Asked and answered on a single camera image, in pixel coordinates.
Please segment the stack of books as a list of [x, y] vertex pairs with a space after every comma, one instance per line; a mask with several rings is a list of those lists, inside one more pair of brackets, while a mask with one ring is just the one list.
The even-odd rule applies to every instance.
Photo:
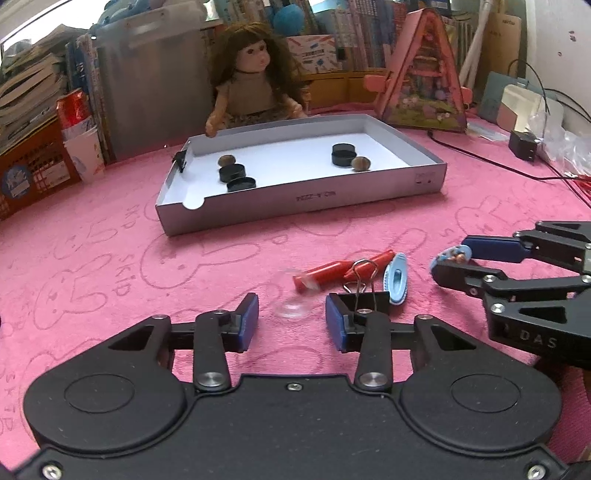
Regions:
[[58, 25], [33, 43], [13, 44], [1, 63], [1, 150], [49, 118], [68, 89], [66, 45], [86, 31]]

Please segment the small black round lid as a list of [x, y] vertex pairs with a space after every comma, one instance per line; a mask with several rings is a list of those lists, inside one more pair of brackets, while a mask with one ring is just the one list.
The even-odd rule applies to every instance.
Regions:
[[229, 183], [245, 177], [245, 167], [239, 163], [224, 165], [219, 168], [218, 176], [222, 183]]

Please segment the clear plastic round piece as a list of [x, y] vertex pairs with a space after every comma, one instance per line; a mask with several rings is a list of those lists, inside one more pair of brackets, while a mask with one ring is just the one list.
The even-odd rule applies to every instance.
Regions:
[[311, 313], [311, 296], [315, 293], [314, 279], [303, 271], [286, 269], [276, 275], [280, 298], [274, 306], [274, 313], [280, 319], [301, 321]]

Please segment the small black cap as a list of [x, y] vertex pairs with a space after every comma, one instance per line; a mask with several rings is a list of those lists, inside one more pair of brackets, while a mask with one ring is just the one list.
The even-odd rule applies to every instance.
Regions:
[[228, 192], [236, 192], [256, 188], [256, 179], [252, 177], [235, 178], [226, 184]]

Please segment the small brown hazelnut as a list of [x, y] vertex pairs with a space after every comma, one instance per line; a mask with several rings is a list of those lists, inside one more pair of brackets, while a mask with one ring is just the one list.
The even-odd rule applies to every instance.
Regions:
[[218, 158], [217, 164], [219, 167], [225, 167], [225, 166], [229, 166], [229, 165], [233, 165], [235, 164], [236, 160], [235, 160], [235, 156], [234, 155], [230, 155], [230, 154], [225, 154], [222, 155]]

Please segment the light blue hair clip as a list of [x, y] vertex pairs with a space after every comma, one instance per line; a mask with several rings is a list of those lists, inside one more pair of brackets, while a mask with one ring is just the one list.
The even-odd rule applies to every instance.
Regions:
[[386, 267], [383, 287], [389, 294], [392, 305], [400, 306], [406, 301], [408, 294], [408, 260], [404, 253], [397, 253]]

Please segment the white lamp stand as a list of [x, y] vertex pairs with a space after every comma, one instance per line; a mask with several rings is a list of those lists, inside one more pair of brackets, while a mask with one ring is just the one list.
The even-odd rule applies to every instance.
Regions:
[[459, 74], [459, 80], [463, 87], [474, 88], [489, 16], [491, 13], [497, 12], [498, 9], [499, 1], [497, 0], [483, 0], [479, 3], [477, 28]]

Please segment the black round cap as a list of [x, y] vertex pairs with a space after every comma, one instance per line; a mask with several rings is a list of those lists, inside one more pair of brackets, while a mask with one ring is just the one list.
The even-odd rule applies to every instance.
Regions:
[[332, 145], [332, 164], [339, 167], [349, 167], [356, 158], [356, 147], [349, 143]]

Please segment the blue plush ball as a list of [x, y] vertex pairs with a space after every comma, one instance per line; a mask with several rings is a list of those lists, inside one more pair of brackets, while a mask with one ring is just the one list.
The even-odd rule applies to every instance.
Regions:
[[304, 30], [304, 11], [294, 4], [281, 7], [274, 13], [273, 29], [283, 37], [301, 35]]

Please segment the red plastic basket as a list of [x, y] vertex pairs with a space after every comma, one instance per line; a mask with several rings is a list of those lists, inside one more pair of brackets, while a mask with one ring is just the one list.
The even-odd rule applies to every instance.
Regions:
[[53, 118], [1, 154], [1, 219], [80, 181]]

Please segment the large black binder clip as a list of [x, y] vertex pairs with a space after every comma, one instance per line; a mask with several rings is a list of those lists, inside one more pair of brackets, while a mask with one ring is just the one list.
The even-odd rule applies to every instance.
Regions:
[[367, 316], [370, 313], [390, 315], [390, 299], [387, 292], [376, 290], [375, 279], [345, 283], [344, 293], [332, 294], [335, 305], [352, 316]]

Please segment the row of shelf books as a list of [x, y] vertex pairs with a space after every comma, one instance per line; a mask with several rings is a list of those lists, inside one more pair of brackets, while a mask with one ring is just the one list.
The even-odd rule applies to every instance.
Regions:
[[453, 11], [450, 1], [206, 1], [204, 6], [209, 20], [225, 25], [263, 22], [274, 31], [274, 13], [290, 4], [304, 11], [301, 35], [333, 35], [341, 69], [349, 71], [386, 67], [407, 15], [424, 8], [441, 15], [456, 63], [461, 65], [478, 20], [468, 12]]

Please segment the blue hair clip with bears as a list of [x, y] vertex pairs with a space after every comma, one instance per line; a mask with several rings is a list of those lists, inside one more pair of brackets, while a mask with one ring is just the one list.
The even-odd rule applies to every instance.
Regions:
[[464, 244], [447, 248], [440, 252], [430, 263], [429, 270], [433, 271], [435, 266], [441, 261], [453, 261], [458, 264], [466, 264], [472, 259], [472, 249]]

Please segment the yellow wooden drawer box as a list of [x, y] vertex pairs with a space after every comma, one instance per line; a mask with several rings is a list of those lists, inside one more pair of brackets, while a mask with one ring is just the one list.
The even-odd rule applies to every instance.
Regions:
[[346, 103], [373, 103], [377, 94], [363, 87], [363, 78], [370, 74], [384, 75], [386, 70], [304, 74], [301, 80], [308, 83], [311, 109], [319, 109]]

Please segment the colourful stationery box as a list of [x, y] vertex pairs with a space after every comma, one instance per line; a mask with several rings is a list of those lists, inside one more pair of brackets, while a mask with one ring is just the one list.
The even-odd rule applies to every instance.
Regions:
[[333, 35], [299, 35], [287, 37], [287, 46], [304, 74], [339, 71], [337, 47]]

